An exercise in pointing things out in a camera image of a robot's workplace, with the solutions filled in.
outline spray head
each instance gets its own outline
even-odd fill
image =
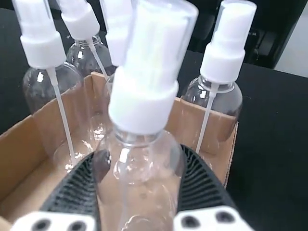
[[[197,16],[197,8],[184,0],[137,1],[109,105],[110,118],[121,130],[143,135],[165,127]]]
[[[106,41],[114,66],[123,63],[132,15],[130,0],[100,0],[107,29]]]
[[[47,0],[13,0],[29,65],[47,69],[66,60],[59,32],[56,31]]]
[[[224,0],[224,1],[222,1],[221,4],[220,4],[219,11],[218,11],[218,15],[217,15],[213,34],[215,34],[215,32],[217,31],[223,10],[227,7],[228,4],[231,4],[231,3],[248,4],[248,5],[251,5],[253,8],[257,9],[257,6],[253,2],[247,1],[247,0]]]
[[[141,0],[123,64],[148,90],[169,88],[178,77],[198,11],[186,1]]]
[[[100,24],[86,0],[57,0],[61,17],[74,40],[88,40],[98,34]]]
[[[212,41],[206,46],[200,74],[208,81],[236,81],[245,57],[244,46],[257,6],[248,1],[230,3],[222,11]]]

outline clear plastic bottle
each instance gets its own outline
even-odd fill
[[[224,149],[241,111],[243,96],[235,81],[256,9],[248,1],[224,5],[216,32],[205,49],[201,75],[181,97],[179,131],[189,128],[193,132],[189,136],[177,134],[177,138],[196,150],[209,166]]]
[[[184,160],[170,133],[133,135],[114,127],[93,166],[106,230],[172,230]]]
[[[64,63],[55,70],[72,138],[74,159],[77,162],[92,152],[94,145],[84,81],[69,63]],[[23,79],[23,91],[46,153],[59,168],[70,171],[74,163],[70,158],[63,121],[47,71],[29,68]]]
[[[116,67],[112,65],[108,48],[102,43],[99,35],[92,37],[96,52],[108,76],[115,73]],[[67,52],[67,61],[74,65],[83,77],[91,72],[102,73],[97,61],[90,50],[89,43],[85,40],[75,40]]]
[[[184,105],[188,102],[206,108],[210,99],[210,89],[211,82],[203,76],[199,76],[190,82],[189,86],[183,91],[180,100]],[[234,130],[241,112],[242,102],[242,92],[235,82],[219,85],[212,104],[212,116],[210,116],[207,122],[207,128],[199,152],[200,156],[209,166],[211,166],[211,163],[209,158],[205,157],[208,156],[205,153],[216,155],[224,147],[224,142],[229,139]],[[180,127],[184,126],[196,129],[194,130],[194,134],[190,133],[190,137],[182,137],[180,141],[195,150],[200,135],[202,120],[200,120],[200,115],[186,109],[186,107],[183,107],[180,115],[180,120],[182,121]]]
[[[67,61],[73,64],[83,77],[91,72],[98,72],[108,79],[116,68],[112,65],[108,48],[98,35],[100,24],[92,6],[86,0],[57,0],[62,11],[61,17],[75,43],[67,53]],[[96,94],[93,101],[91,123],[94,138],[99,141],[106,133],[104,114],[107,110],[102,105],[101,94]]]
[[[185,162],[164,127],[197,15],[183,0],[137,1],[127,55],[112,84],[112,129],[93,157],[108,231],[172,230]]]
[[[46,153],[70,171],[92,151],[90,107],[83,77],[65,62],[47,0],[13,0],[30,66],[23,90]]]

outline bottle neck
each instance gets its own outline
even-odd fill
[[[92,37],[93,44],[99,44],[101,42],[101,37],[97,34]],[[89,43],[86,40],[75,40],[76,45],[82,46],[82,47],[88,47]]]
[[[151,135],[137,135],[120,130],[117,126],[113,126],[115,137],[126,146],[143,147],[154,143],[161,132]]]
[[[212,82],[208,81],[205,77],[200,75],[198,77],[198,83],[201,85],[202,88],[205,90],[211,91],[212,89]],[[217,93],[227,93],[234,89],[234,82],[228,84],[220,84],[217,90]]]

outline black surface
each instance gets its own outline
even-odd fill
[[[64,25],[57,21],[66,39]],[[21,81],[27,69],[13,12],[0,10],[0,132],[29,113]],[[199,75],[202,54],[187,52],[182,90]],[[240,116],[228,191],[257,231],[306,230],[308,214],[308,79],[244,64],[238,79]]]

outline cardboard divider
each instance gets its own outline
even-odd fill
[[[92,105],[91,115],[95,115],[97,111],[106,111],[108,102],[102,100],[105,86],[103,75],[92,73],[85,79],[85,86],[89,103]],[[183,106],[180,100],[176,99],[166,130],[176,138],[178,138],[179,133],[185,133],[185,137],[189,140],[189,137],[195,133],[196,128],[189,126],[181,128],[179,126],[179,115],[183,107],[188,107],[190,113],[195,115],[198,122],[203,119],[204,108],[192,105]],[[54,123],[51,108],[43,109],[40,113],[42,121],[43,117],[46,116],[50,124]],[[212,156],[211,159],[215,174],[225,185],[233,155],[236,129],[235,126],[221,153]],[[47,131],[57,132],[56,126],[54,128],[46,127]],[[188,142],[186,145],[194,147],[193,143]],[[2,170],[0,175],[0,216],[4,217],[9,223],[13,223],[18,217],[39,209],[55,186],[65,176],[65,173],[59,168],[53,167],[52,161],[47,158],[33,116],[27,117],[2,134],[0,136],[0,149],[0,168]],[[1,225],[1,219],[0,230],[5,231],[5,225]]]

